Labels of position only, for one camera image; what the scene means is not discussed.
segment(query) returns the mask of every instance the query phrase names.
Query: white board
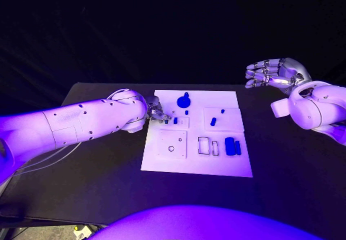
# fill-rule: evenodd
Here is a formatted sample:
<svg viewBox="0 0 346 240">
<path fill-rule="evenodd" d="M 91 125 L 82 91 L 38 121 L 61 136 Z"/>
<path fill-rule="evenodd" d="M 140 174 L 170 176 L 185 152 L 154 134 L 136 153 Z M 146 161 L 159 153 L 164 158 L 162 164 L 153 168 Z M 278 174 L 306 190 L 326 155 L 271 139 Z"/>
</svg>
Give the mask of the white board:
<svg viewBox="0 0 346 240">
<path fill-rule="evenodd" d="M 189 93 L 190 105 L 187 108 L 180 108 L 177 99 L 185 93 Z M 251 178 L 237 92 L 156 90 L 154 95 L 172 120 L 167 124 L 159 123 L 157 120 L 150 121 L 141 170 Z M 208 138 L 209 154 L 199 154 L 199 137 Z M 239 141 L 241 155 L 226 155 L 225 138 L 228 137 Z M 218 155 L 213 155 L 215 147 L 218 147 Z"/>
</svg>

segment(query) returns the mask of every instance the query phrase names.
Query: black table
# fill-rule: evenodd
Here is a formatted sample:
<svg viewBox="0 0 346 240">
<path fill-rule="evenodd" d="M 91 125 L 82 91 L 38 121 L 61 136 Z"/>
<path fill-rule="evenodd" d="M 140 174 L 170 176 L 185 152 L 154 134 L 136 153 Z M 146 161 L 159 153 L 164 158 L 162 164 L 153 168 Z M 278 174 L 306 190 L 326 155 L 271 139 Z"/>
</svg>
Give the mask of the black table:
<svg viewBox="0 0 346 240">
<path fill-rule="evenodd" d="M 2 217 L 110 224 L 144 209 L 193 204 L 257 214 L 329 239 L 343 237 L 346 147 L 290 117 L 274 117 L 271 103 L 286 97 L 278 89 L 78 83 L 64 105 L 121 88 L 144 96 L 154 90 L 237 91 L 254 178 L 141 171 L 146 123 L 133 134 L 118 131 L 84 142 L 52 167 L 14 177 L 0 197 Z"/>
</svg>

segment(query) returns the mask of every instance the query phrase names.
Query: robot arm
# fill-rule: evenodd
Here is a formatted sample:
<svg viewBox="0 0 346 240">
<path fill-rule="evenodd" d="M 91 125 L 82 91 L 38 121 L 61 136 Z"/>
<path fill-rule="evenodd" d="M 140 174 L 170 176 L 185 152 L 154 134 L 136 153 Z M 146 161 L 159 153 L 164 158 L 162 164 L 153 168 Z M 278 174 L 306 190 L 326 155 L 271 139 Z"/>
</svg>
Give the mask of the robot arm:
<svg viewBox="0 0 346 240">
<path fill-rule="evenodd" d="M 40 154 L 102 137 L 120 129 L 143 129 L 146 118 L 169 120 L 157 97 L 133 90 L 49 110 L 0 117 L 0 183 Z"/>
<path fill-rule="evenodd" d="M 265 60 L 247 67 L 245 87 L 274 86 L 288 95 L 271 104 L 277 118 L 291 116 L 311 129 L 346 145 L 346 88 L 313 81 L 307 69 L 291 58 Z"/>
</svg>

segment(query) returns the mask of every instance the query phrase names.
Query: robotic hand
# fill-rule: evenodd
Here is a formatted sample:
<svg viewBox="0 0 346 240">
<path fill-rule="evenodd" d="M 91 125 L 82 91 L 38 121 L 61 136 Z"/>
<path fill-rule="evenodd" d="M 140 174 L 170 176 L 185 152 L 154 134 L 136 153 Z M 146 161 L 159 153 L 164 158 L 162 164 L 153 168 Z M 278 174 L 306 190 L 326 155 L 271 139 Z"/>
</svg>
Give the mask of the robotic hand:
<svg viewBox="0 0 346 240">
<path fill-rule="evenodd" d="M 245 88 L 273 86 L 287 95 L 271 104 L 277 118 L 291 116 L 303 129 L 330 136 L 346 146 L 346 88 L 313 81 L 306 67 L 291 58 L 247 66 Z"/>
<path fill-rule="evenodd" d="M 120 89 L 107 99 L 0 117 L 0 184 L 40 154 L 120 129 L 134 133 L 146 119 L 172 117 L 163 113 L 157 96 L 144 98 L 130 89 Z"/>
</svg>

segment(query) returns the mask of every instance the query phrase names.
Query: floor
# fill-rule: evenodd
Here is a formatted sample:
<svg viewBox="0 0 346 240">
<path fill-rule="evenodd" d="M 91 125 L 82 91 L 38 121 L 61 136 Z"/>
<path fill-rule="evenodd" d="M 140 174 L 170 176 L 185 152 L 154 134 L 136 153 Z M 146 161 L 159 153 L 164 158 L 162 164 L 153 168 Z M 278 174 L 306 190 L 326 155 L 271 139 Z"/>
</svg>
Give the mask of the floor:
<svg viewBox="0 0 346 240">
<path fill-rule="evenodd" d="M 40 226 L 40 227 L 25 227 L 16 228 L 9 231 L 4 240 L 10 240 L 25 229 L 13 240 L 76 240 L 74 234 L 75 225 L 68 226 Z"/>
</svg>

